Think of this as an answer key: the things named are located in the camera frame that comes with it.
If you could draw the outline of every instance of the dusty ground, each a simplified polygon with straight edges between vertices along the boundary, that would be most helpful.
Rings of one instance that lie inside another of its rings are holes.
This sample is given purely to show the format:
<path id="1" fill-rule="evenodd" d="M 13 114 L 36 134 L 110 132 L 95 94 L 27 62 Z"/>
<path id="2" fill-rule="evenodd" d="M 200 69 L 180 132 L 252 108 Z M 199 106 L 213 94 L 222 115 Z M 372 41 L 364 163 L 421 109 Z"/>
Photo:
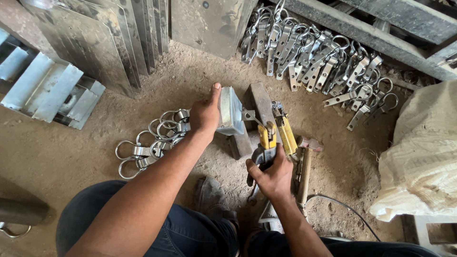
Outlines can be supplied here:
<path id="1" fill-rule="evenodd" d="M 85 127 L 78 131 L 58 123 L 31 120 L 0 108 L 0 192 L 2 197 L 47 203 L 51 211 L 46 220 L 19 239 L 0 235 L 0 256 L 55 256 L 58 217 L 68 201 L 81 189 L 98 182 L 120 179 L 120 161 L 114 155 L 121 140 L 134 140 L 147 129 L 150 120 L 167 110 L 190 108 L 203 98 L 210 85 L 220 81 L 232 86 L 237 95 L 250 83 L 263 82 L 272 100 L 279 100 L 289 112 L 296 135 L 321 140 L 325 150 L 314 159 L 310 194 L 336 198 L 355 208 L 383 241 L 402 241 L 401 221 L 385 223 L 368 212 L 380 189 L 376 156 L 389 146 L 398 112 L 404 102 L 388 115 L 382 115 L 370 129 L 361 124 L 353 132 L 345 127 L 353 113 L 340 117 L 334 108 L 323 109 L 322 94 L 308 94 L 303 88 L 291 92 L 288 80 L 265 76 L 265 64 L 240 62 L 237 54 L 226 61 L 174 41 L 157 72 L 142 77 L 143 90 L 133 100 L 107 90 Z M 235 161 L 225 136 L 216 134 L 181 188 L 176 203 L 192 207 L 195 181 L 203 175 L 216 177 L 224 186 L 230 207 L 247 223 L 250 208 L 244 160 Z M 310 223 L 321 236 L 340 236 L 353 240 L 375 238 L 359 218 L 327 200 L 313 200 L 308 209 Z"/>

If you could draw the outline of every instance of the polypropylene bag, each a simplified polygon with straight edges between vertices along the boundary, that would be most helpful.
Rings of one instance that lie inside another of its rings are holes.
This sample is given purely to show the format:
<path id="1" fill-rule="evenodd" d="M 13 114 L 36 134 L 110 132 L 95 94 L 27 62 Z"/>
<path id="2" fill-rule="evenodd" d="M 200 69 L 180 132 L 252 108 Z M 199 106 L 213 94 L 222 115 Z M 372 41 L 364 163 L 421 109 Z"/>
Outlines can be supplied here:
<path id="1" fill-rule="evenodd" d="M 378 220 L 457 216 L 457 80 L 421 88 L 406 101 L 379 173 L 381 190 L 370 208 Z"/>

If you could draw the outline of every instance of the dark jeans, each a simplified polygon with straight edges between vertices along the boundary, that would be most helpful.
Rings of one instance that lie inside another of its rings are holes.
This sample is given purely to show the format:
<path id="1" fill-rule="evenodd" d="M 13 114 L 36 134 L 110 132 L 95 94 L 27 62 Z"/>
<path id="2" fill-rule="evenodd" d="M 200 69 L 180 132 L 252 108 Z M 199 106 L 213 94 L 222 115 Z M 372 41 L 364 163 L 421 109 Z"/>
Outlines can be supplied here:
<path id="1" fill-rule="evenodd" d="M 63 257 L 82 236 L 105 203 L 126 184 L 113 180 L 79 192 L 65 207 L 57 225 L 57 254 Z M 335 257 L 436 257 L 413 244 L 386 242 L 341 242 L 322 238 Z M 234 257 L 238 238 L 228 220 L 210 220 L 205 215 L 174 204 L 159 235 L 144 256 L 227 256 Z M 291 256 L 286 237 L 278 232 L 256 234 L 249 257 Z"/>

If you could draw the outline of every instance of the electrical cable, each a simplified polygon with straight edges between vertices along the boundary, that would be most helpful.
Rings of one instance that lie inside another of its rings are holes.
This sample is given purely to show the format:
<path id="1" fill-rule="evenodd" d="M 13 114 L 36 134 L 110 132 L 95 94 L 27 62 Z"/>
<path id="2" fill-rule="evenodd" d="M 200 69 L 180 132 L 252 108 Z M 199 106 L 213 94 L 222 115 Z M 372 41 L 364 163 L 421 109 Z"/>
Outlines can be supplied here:
<path id="1" fill-rule="evenodd" d="M 310 201 L 311 199 L 314 199 L 314 198 L 324 198 L 324 199 L 328 199 L 328 200 L 330 200 L 330 201 L 334 201 L 335 203 L 339 203 L 339 204 L 343 205 L 344 207 L 350 209 L 350 210 L 353 211 L 355 214 L 357 214 L 357 216 L 359 216 L 359 218 L 363 221 L 363 223 L 365 223 L 365 225 L 367 225 L 368 229 L 373 233 L 373 236 L 376 237 L 376 239 L 377 239 L 379 242 L 381 242 L 381 239 L 379 239 L 379 237 L 376 235 L 376 233 L 371 229 L 370 225 L 365 221 L 364 218 L 362 218 L 362 216 L 360 216 L 360 214 L 359 214 L 356 210 L 354 210 L 354 209 L 351 208 L 350 206 L 348 206 L 348 205 L 346 205 L 346 204 L 344 204 L 344 203 L 342 203 L 342 202 L 340 202 L 340 201 L 337 201 L 337 200 L 335 200 L 335 199 L 333 199 L 333 198 L 330 198 L 330 197 L 324 196 L 324 195 L 314 195 L 314 196 L 312 196 L 311 198 L 309 198 L 309 199 L 306 201 L 305 205 L 303 205 L 303 209 L 306 207 L 306 204 L 309 203 L 309 201 Z"/>

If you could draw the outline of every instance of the hand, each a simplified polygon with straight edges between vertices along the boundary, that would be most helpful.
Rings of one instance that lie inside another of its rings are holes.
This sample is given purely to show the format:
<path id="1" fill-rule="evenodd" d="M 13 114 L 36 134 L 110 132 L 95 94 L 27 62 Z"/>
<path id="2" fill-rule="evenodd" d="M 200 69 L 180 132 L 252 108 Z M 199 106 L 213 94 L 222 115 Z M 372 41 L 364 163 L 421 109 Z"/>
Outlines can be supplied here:
<path id="1" fill-rule="evenodd" d="M 246 160 L 248 173 L 257 181 L 260 190 L 272 202 L 291 197 L 290 184 L 293 164 L 287 159 L 282 144 L 276 144 L 276 156 L 273 165 L 261 171 L 251 160 Z"/>
<path id="2" fill-rule="evenodd" d="M 219 96 L 221 95 L 221 84 L 216 82 L 211 87 L 208 100 L 196 101 L 190 112 L 191 132 L 198 133 L 208 139 L 210 143 L 214 132 L 219 125 Z"/>

